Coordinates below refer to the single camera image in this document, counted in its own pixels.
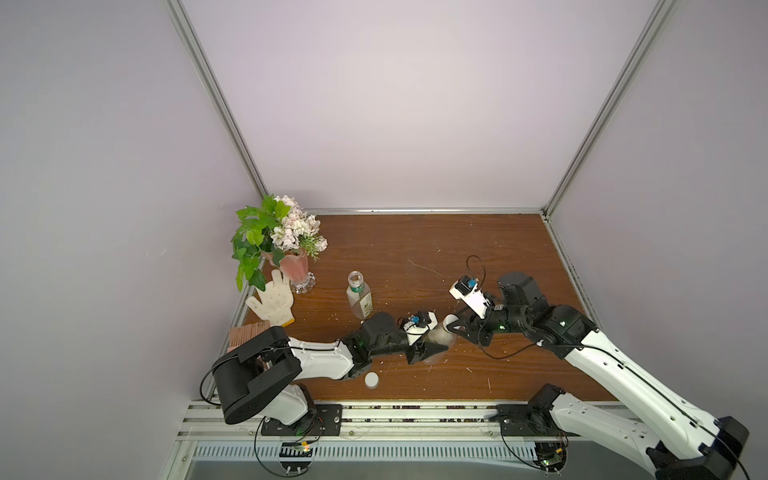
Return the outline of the labelled clear plastic bottle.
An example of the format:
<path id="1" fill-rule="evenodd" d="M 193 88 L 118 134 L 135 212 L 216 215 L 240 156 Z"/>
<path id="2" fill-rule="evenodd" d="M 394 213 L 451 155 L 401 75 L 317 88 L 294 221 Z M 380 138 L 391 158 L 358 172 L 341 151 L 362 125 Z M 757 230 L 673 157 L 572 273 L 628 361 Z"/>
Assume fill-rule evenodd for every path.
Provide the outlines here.
<path id="1" fill-rule="evenodd" d="M 373 314 L 373 299 L 370 286 L 365 282 L 359 271 L 348 275 L 347 299 L 352 313 L 360 320 L 365 320 Z"/>

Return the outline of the white bottle cap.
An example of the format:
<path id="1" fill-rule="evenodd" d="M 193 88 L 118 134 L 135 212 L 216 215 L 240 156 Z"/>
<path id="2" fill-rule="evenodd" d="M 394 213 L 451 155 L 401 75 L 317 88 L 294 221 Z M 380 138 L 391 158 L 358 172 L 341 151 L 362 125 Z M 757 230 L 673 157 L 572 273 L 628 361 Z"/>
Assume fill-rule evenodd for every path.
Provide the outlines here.
<path id="1" fill-rule="evenodd" d="M 380 377 L 376 372 L 368 372 L 364 377 L 365 386 L 369 389 L 376 389 L 380 383 Z"/>

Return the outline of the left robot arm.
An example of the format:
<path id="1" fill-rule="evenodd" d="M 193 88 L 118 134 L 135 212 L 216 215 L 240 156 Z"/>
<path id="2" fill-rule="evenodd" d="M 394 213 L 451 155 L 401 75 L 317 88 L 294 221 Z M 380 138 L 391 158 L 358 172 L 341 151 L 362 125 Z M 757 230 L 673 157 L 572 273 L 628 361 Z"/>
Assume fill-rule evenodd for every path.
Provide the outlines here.
<path id="1" fill-rule="evenodd" d="M 301 380 L 351 380 L 384 356 L 403 355 L 410 365 L 424 362 L 450 349 L 455 336 L 448 327 L 457 320 L 454 314 L 439 320 L 431 311 L 419 311 L 398 322 L 377 312 L 331 343 L 302 341 L 283 327 L 270 327 L 216 360 L 208 375 L 226 424 L 262 415 L 303 427 L 317 409 Z"/>

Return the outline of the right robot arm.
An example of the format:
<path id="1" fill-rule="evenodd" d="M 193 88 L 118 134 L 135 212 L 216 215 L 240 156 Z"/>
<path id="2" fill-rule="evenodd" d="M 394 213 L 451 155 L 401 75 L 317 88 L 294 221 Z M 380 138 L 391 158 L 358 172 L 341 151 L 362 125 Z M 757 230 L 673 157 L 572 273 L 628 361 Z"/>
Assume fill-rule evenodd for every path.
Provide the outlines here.
<path id="1" fill-rule="evenodd" d="M 453 320 L 450 330 L 481 347 L 497 334 L 521 334 L 595 380 L 634 415 L 617 416 L 546 384 L 527 405 L 532 428 L 590 440 L 656 479 L 729 479 L 743 466 L 749 431 L 741 422 L 717 418 L 676 394 L 579 310 L 550 304 L 532 277 L 508 273 L 498 288 L 495 299 L 482 292 L 478 279 L 457 280 L 450 293 L 471 312 Z"/>

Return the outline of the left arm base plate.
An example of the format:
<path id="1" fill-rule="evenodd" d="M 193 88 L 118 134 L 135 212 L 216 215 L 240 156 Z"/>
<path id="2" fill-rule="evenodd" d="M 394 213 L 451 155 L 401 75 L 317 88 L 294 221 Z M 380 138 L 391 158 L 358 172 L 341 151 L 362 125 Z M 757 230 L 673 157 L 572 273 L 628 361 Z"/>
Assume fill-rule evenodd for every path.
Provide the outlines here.
<path id="1" fill-rule="evenodd" d="M 338 437 L 341 434 L 343 406 L 341 404 L 319 404 L 295 424 L 286 425 L 267 418 L 259 429 L 267 437 Z"/>

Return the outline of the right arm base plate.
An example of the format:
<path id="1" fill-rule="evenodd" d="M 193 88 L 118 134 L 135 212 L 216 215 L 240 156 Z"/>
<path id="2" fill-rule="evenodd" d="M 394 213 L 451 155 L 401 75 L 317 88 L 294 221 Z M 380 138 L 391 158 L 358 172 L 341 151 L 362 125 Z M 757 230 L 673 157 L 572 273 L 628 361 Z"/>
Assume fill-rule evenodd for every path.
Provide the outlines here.
<path id="1" fill-rule="evenodd" d="M 499 404 L 488 420 L 498 424 L 504 436 L 575 436 L 558 427 L 548 411 L 527 404 Z"/>

